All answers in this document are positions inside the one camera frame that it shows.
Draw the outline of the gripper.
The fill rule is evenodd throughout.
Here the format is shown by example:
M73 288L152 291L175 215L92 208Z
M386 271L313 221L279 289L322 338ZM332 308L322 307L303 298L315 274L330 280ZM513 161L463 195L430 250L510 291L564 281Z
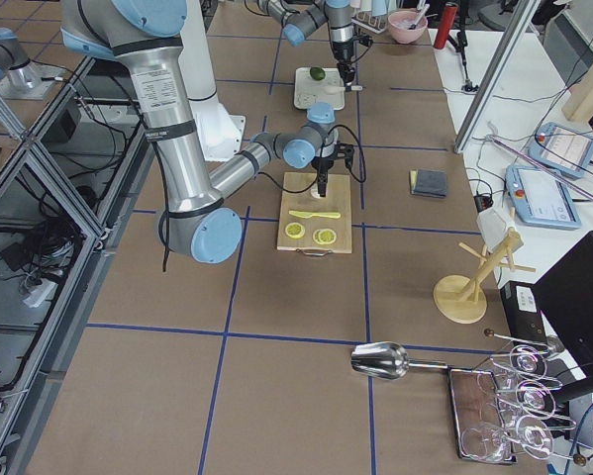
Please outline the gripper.
M317 173L317 193L319 197L327 196L328 174L332 167L332 156L315 156L313 159L313 168Z
M355 44L356 40L331 42L331 49L337 63L337 68L339 73L343 74L344 91L348 91L354 85L355 66L353 65L353 61L355 58Z

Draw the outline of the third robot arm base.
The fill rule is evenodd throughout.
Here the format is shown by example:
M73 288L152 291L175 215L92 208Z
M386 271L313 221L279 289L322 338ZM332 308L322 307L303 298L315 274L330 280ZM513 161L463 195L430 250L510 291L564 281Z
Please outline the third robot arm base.
M43 100L51 86L63 79L60 66L32 62L18 37L0 27L0 95L5 99Z

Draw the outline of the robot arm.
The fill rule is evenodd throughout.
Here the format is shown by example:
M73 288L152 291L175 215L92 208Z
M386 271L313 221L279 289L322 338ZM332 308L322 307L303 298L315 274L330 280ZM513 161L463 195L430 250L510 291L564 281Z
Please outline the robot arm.
M332 106L321 102L297 133L260 133L208 170L179 65L187 16L184 1L68 1L61 32L67 48L128 68L166 194L160 240L167 252L216 264L234 253L243 232L239 216L224 207L226 198L273 159L298 169L322 167L345 146Z
M263 14L281 25L282 35L293 47L300 46L326 27L340 78L347 90L354 86L355 64L361 59L356 46L369 50L373 40L369 34L360 33L353 23L349 1L313 1L305 10L293 10L279 0L259 0L256 4Z

